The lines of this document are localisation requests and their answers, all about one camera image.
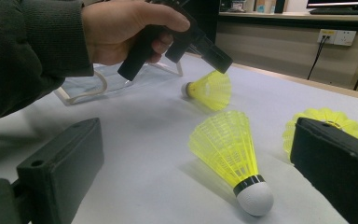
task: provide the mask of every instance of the wall socket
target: wall socket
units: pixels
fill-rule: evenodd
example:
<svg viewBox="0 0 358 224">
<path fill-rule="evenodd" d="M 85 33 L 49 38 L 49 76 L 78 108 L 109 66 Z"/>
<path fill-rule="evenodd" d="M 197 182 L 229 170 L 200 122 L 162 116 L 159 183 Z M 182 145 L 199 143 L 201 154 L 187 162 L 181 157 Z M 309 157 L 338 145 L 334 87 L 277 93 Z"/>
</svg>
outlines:
<svg viewBox="0 0 358 224">
<path fill-rule="evenodd" d="M 337 31 L 336 39 L 334 39 L 335 45 L 351 46 L 356 31 Z"/>
<path fill-rule="evenodd" d="M 323 36 L 329 36 L 328 39 L 324 41 L 325 44 L 334 44 L 334 40 L 336 38 L 337 31 L 336 30 L 325 30 L 322 29 L 318 36 L 318 43 L 321 43 Z"/>
<path fill-rule="evenodd" d="M 324 42 L 325 44 L 351 46 L 354 37 L 356 36 L 356 31 L 322 29 L 318 36 L 318 43 L 321 43 L 324 35 L 329 36 L 329 38 Z"/>
</svg>

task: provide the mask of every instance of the power cord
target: power cord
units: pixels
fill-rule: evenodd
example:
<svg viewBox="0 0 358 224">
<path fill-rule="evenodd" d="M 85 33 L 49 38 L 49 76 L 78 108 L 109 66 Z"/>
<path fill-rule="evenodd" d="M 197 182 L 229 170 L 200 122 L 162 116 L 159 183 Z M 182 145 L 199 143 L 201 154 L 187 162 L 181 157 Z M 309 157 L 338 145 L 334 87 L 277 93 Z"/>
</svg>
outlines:
<svg viewBox="0 0 358 224">
<path fill-rule="evenodd" d="M 319 48 L 318 48 L 318 53 L 316 54 L 316 58 L 315 58 L 315 62 L 313 62 L 313 66 L 310 69 L 310 73 L 308 74 L 307 80 L 310 80 L 310 74 L 312 73 L 313 67 L 315 67 L 316 62 L 318 62 L 319 59 L 319 55 L 322 52 L 322 48 L 324 47 L 324 43 L 326 42 L 326 40 L 328 40 L 330 38 L 329 35 L 323 35 L 322 39 L 321 39 L 321 43 L 319 43 Z"/>
</svg>

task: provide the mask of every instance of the dark green sleeve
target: dark green sleeve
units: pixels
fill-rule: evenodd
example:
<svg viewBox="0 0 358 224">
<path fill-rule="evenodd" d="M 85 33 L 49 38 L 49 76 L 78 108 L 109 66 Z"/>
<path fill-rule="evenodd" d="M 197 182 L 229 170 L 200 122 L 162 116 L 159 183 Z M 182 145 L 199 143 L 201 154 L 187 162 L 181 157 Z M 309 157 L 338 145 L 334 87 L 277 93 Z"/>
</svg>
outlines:
<svg viewBox="0 0 358 224">
<path fill-rule="evenodd" d="M 92 76 L 82 3 L 0 0 L 0 118 L 59 88 L 65 77 Z"/>
</svg>

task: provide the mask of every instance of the yellow shuttlecock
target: yellow shuttlecock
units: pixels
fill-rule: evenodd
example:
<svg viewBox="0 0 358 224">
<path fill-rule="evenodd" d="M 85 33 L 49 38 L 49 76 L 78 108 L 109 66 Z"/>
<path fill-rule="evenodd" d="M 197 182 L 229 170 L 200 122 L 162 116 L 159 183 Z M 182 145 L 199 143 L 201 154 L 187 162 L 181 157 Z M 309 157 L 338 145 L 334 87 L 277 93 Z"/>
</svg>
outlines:
<svg viewBox="0 0 358 224">
<path fill-rule="evenodd" d="M 263 216 L 271 209 L 272 192 L 258 173 L 249 120 L 244 113 L 233 110 L 206 119 L 190 135 L 188 145 L 228 182 L 247 213 Z"/>
<path fill-rule="evenodd" d="M 231 82 L 227 74 L 213 71 L 195 82 L 183 85 L 182 94 L 218 111 L 226 108 L 229 103 Z"/>
<path fill-rule="evenodd" d="M 283 149 L 287 152 L 290 160 L 290 153 L 292 151 L 293 140 L 295 137 L 296 123 L 298 118 L 316 119 L 333 127 L 342 130 L 356 138 L 358 138 L 358 123 L 352 119 L 348 119 L 345 113 L 340 111 L 332 111 L 329 108 L 321 108 L 319 110 L 309 108 L 302 113 L 297 113 L 292 120 L 286 123 L 286 129 L 282 135 Z"/>
</svg>

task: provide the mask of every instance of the human hand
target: human hand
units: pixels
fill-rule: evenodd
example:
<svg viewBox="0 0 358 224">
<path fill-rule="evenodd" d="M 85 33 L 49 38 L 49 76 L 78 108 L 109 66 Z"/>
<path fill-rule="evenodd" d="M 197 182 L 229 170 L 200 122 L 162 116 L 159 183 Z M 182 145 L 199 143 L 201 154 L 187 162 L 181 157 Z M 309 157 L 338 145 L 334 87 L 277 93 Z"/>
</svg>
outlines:
<svg viewBox="0 0 358 224">
<path fill-rule="evenodd" d="M 143 1 L 110 1 L 89 5 L 82 10 L 89 60 L 112 65 L 127 58 L 136 35 L 148 24 L 164 25 L 177 32 L 186 31 L 187 18 L 171 7 Z M 168 33 L 161 33 L 152 42 L 155 53 L 149 58 L 156 63 L 173 42 Z"/>
</svg>

